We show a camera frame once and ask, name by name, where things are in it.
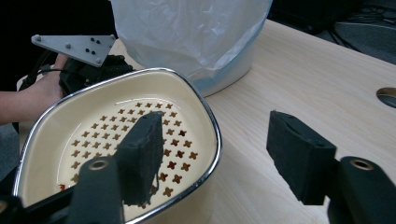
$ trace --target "metal bracket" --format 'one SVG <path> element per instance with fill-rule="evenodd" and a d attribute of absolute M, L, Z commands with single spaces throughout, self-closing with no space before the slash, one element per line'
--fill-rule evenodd
<path fill-rule="evenodd" d="M 116 42 L 114 35 L 33 35 L 32 43 L 70 58 L 102 66 Z"/>

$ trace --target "human hand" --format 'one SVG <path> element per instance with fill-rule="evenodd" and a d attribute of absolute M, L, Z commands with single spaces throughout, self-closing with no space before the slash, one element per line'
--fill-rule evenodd
<path fill-rule="evenodd" d="M 58 54 L 52 69 L 63 69 L 68 57 Z M 35 84 L 21 91 L 26 99 L 30 99 L 30 118 L 38 118 L 48 107 L 64 97 L 59 85 L 60 71 L 52 71 L 40 78 Z"/>
<path fill-rule="evenodd" d="M 53 69 L 63 69 L 67 56 L 58 54 Z M 44 75 L 22 91 L 0 91 L 0 124 L 36 120 L 47 108 L 64 97 L 59 71 Z"/>

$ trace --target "plastic bag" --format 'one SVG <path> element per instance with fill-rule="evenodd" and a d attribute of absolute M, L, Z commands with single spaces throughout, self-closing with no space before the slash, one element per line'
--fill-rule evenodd
<path fill-rule="evenodd" d="M 251 66 L 252 43 L 272 0 L 111 0 L 117 35 L 146 68 L 166 67 L 203 96 Z"/>

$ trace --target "cream enamel tray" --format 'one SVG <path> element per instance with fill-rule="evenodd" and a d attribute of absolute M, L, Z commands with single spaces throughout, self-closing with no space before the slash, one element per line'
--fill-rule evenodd
<path fill-rule="evenodd" d="M 113 155 L 134 123 L 150 111 L 163 112 L 159 190 L 151 197 L 151 204 L 124 205 L 125 220 L 150 222 L 166 210 L 174 214 L 161 217 L 161 223 L 181 223 L 183 214 L 192 214 L 182 209 L 197 213 L 202 206 L 206 210 L 202 212 L 210 214 L 214 188 L 206 184 L 212 181 L 206 180 L 219 163 L 219 127 L 197 90 L 184 77 L 165 68 L 110 79 L 73 93 L 49 108 L 26 139 L 14 195 L 28 206 L 74 186 L 85 161 Z M 182 203 L 189 199 L 196 201 Z M 186 223 L 194 220 L 202 222 L 190 215 L 184 218 Z"/>

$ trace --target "table surface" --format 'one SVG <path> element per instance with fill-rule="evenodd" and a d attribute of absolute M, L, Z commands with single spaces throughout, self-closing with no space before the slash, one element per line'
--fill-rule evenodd
<path fill-rule="evenodd" d="M 209 223 L 329 223 L 327 203 L 298 202 L 266 150 L 272 110 L 291 114 L 337 146 L 336 159 L 375 162 L 396 182 L 396 108 L 376 92 L 396 87 L 396 65 L 267 20 L 250 70 L 206 97 L 223 154 Z M 112 52 L 126 55 L 123 45 Z"/>

